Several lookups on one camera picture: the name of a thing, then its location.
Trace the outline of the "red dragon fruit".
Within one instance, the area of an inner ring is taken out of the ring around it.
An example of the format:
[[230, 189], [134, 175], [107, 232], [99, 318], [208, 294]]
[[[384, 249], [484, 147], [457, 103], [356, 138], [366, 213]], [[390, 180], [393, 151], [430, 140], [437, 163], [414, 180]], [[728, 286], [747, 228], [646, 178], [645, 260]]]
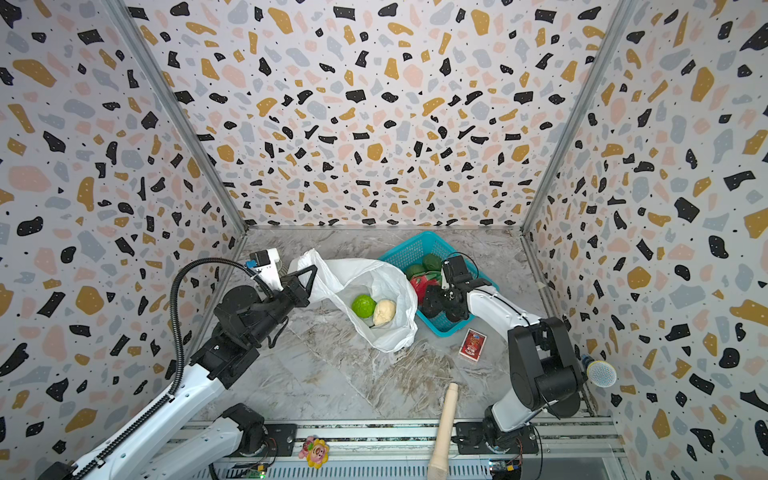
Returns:
[[424, 275], [414, 277], [409, 280], [413, 290], [416, 293], [417, 302], [419, 305], [422, 304], [426, 296], [427, 288], [429, 286], [440, 286], [441, 281], [441, 274], [437, 272], [425, 272]]

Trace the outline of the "white plastic bag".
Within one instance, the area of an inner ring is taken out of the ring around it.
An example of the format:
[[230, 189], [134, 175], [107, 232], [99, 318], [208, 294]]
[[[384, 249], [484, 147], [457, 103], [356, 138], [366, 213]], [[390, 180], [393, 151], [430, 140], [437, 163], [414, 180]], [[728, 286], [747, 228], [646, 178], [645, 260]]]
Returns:
[[417, 294], [397, 267], [373, 259], [325, 260], [314, 249], [291, 261], [288, 271], [316, 272], [310, 303], [329, 301], [371, 347], [394, 353], [412, 345]]

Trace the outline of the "cream white fruit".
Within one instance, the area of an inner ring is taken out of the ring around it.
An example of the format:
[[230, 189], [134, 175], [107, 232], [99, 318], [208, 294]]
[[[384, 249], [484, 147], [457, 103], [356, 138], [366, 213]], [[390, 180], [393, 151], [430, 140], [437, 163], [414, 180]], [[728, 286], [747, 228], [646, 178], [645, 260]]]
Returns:
[[397, 305], [393, 300], [384, 299], [379, 301], [373, 313], [373, 325], [375, 327], [390, 323], [397, 313]]

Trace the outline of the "light green round fruit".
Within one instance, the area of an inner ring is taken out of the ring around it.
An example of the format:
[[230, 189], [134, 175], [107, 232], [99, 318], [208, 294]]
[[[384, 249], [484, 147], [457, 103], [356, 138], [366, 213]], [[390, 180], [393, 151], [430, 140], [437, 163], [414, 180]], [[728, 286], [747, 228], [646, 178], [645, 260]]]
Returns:
[[361, 319], [371, 318], [374, 315], [377, 302], [367, 294], [358, 295], [351, 303], [351, 310]]

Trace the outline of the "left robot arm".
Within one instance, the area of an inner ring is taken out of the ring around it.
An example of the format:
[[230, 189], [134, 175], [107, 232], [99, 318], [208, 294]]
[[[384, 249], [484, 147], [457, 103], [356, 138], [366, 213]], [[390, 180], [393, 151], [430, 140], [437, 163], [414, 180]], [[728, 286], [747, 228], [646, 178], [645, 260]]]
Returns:
[[289, 314], [310, 303], [317, 275], [314, 265], [280, 278], [270, 288], [259, 274], [240, 265], [266, 298], [249, 286], [231, 290], [218, 307], [213, 335], [186, 358], [180, 336], [178, 299], [181, 280], [174, 279], [171, 326], [177, 368], [171, 385], [118, 432], [72, 463], [55, 462], [44, 479], [187, 479], [231, 454], [278, 457], [292, 445], [270, 437], [262, 415], [244, 404], [219, 418], [184, 443], [165, 445], [203, 407], [234, 385], [259, 358], [275, 346]]

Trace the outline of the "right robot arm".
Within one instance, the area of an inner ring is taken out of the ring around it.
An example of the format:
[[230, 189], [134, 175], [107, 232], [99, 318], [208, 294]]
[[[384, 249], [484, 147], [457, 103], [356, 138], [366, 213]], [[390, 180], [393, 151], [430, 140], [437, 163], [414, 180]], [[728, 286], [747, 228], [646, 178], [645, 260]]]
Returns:
[[482, 441], [490, 449], [506, 451], [522, 443], [543, 411], [557, 418], [580, 411], [583, 375], [561, 319], [531, 314], [480, 280], [427, 287], [422, 312], [450, 320], [478, 317], [507, 342], [511, 388], [486, 409], [482, 421]]

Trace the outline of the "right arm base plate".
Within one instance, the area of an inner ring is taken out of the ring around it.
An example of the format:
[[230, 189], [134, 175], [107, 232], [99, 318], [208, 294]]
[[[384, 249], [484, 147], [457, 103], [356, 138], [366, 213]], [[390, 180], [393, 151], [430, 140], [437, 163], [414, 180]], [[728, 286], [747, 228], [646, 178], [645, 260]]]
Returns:
[[531, 425], [501, 432], [488, 422], [457, 422], [451, 440], [462, 455], [537, 454], [539, 443]]

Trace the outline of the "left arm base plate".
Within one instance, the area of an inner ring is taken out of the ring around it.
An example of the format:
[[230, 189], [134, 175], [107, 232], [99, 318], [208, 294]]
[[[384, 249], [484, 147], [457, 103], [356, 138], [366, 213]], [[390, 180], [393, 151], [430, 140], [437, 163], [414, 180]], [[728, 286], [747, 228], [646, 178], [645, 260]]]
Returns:
[[236, 452], [256, 459], [290, 457], [293, 454], [296, 424], [258, 424], [245, 430]]

